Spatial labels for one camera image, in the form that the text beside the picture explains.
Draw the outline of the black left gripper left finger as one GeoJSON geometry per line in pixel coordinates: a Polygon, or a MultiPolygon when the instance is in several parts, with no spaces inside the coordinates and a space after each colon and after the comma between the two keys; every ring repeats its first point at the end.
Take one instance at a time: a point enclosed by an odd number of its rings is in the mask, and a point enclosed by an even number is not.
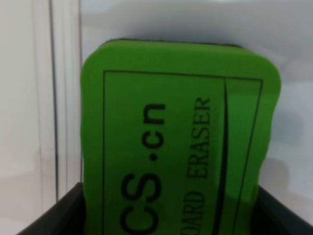
{"type": "Polygon", "coordinates": [[[83,184],[77,183],[20,235],[82,235],[86,218],[83,184]]]}

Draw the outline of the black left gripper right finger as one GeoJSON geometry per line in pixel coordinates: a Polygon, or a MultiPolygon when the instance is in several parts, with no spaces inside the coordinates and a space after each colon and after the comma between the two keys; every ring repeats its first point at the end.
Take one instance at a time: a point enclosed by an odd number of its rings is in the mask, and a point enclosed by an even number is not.
{"type": "Polygon", "coordinates": [[[251,214],[252,235],[313,235],[313,226],[262,187],[251,214]]]}

